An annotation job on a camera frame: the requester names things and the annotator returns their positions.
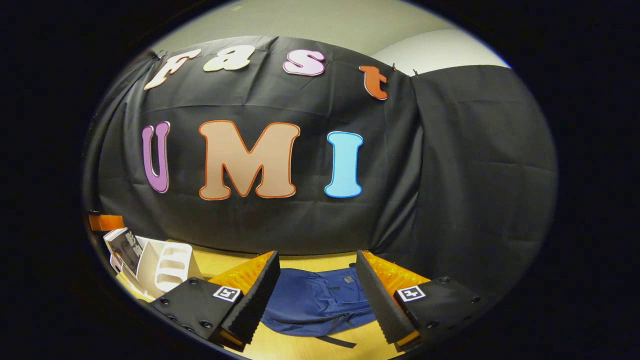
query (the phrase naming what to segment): white wall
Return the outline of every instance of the white wall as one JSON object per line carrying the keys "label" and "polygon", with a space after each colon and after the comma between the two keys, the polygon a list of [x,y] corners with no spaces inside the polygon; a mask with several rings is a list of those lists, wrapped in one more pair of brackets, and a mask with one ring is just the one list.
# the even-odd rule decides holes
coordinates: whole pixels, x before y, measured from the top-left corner
{"label": "white wall", "polygon": [[193,19],[167,34],[153,50],[172,52],[221,38],[274,35],[317,40],[371,55],[415,34],[457,28],[399,0],[241,0]]}
{"label": "white wall", "polygon": [[465,65],[510,67],[482,42],[460,30],[436,30],[418,34],[390,45],[371,57],[413,76]]}

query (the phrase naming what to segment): black cloth backdrop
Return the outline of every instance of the black cloth backdrop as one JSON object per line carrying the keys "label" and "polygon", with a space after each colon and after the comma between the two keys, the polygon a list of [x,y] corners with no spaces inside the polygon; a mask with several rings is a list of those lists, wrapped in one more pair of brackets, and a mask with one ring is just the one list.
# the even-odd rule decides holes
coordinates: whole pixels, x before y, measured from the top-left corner
{"label": "black cloth backdrop", "polygon": [[[216,53],[252,45],[249,66],[204,72]],[[164,61],[201,49],[157,88]],[[320,51],[320,76],[284,72],[287,53]],[[381,101],[361,65],[387,77]],[[251,149],[272,122],[300,127],[291,158],[296,194],[263,199],[259,175],[242,198],[200,198],[205,139],[200,124],[231,120]],[[171,123],[170,187],[145,177],[141,131]],[[332,131],[359,134],[359,196],[324,193],[332,176]],[[312,40],[239,37],[139,58],[116,81],[92,125],[84,171],[86,210],[122,215],[136,234],[239,252],[283,255],[370,249],[427,277],[449,275],[485,295],[503,294],[534,259],[552,218],[554,145],[526,87],[508,68],[476,65],[419,76]],[[152,146],[157,164],[156,143]]]}
{"label": "black cloth backdrop", "polygon": [[[223,357],[135,306],[108,264],[97,261],[94,246],[103,244],[87,235],[78,196],[81,139],[109,82],[161,36],[212,7],[196,3],[188,10],[184,1],[148,0],[8,8],[15,49],[8,51],[8,89],[16,110],[9,106],[8,120],[15,120],[6,122],[6,188],[10,220],[17,221],[7,223],[15,239],[6,256],[7,324],[10,343],[35,340],[15,347],[23,359],[112,358],[104,340],[114,334],[136,340],[128,357]],[[638,107],[629,44],[637,41],[640,3],[422,4],[514,67],[550,124],[560,176],[554,223],[522,281],[459,336],[415,358],[634,358],[637,324],[630,314],[639,293],[632,277],[638,251],[631,165]],[[383,18],[381,25],[401,26]],[[34,217],[42,213],[55,216]],[[72,277],[61,277],[70,269]]]}

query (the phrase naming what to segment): book cover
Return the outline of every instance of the book cover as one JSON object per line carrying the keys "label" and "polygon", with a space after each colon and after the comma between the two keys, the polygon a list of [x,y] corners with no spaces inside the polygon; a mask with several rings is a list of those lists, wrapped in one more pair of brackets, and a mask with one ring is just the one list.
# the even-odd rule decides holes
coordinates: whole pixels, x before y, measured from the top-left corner
{"label": "book cover", "polygon": [[128,228],[117,229],[104,235],[104,241],[111,255],[137,279],[138,264],[142,246]]}

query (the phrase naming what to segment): light blue letter i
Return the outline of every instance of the light blue letter i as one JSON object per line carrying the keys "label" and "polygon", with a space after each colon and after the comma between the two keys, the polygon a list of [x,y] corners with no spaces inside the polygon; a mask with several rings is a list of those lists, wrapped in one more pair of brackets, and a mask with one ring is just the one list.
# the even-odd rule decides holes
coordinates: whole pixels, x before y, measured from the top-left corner
{"label": "light blue letter i", "polygon": [[326,136],[333,145],[333,174],[331,183],[324,188],[330,197],[354,197],[360,195],[362,187],[356,180],[358,148],[362,136],[343,131],[333,131]]}

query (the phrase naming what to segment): tan letter m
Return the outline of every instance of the tan letter m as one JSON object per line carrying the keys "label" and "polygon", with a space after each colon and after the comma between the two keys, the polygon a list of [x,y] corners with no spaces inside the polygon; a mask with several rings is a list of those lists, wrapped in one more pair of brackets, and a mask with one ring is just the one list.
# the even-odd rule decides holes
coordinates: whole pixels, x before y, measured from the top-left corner
{"label": "tan letter m", "polygon": [[298,126],[285,122],[270,124],[251,151],[231,121],[205,122],[199,131],[207,142],[201,198],[224,200],[231,196],[231,189],[223,182],[225,169],[242,197],[249,194],[261,169],[262,182],[255,189],[259,197],[290,197],[296,193],[296,187],[291,184],[291,150],[293,141],[300,135]]}

